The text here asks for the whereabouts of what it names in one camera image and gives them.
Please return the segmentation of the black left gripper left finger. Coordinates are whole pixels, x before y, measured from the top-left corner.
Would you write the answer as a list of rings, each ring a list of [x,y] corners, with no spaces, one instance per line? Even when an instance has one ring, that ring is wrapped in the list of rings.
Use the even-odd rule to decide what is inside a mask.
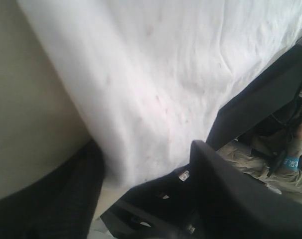
[[[0,199],[0,239],[85,239],[105,176],[103,154],[89,141],[32,185]]]

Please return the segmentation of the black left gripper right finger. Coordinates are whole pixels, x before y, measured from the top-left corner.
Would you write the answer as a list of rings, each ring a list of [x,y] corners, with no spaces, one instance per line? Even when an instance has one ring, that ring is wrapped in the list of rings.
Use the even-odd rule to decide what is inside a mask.
[[[302,205],[237,171],[200,140],[190,162],[102,214],[118,239],[302,239]]]

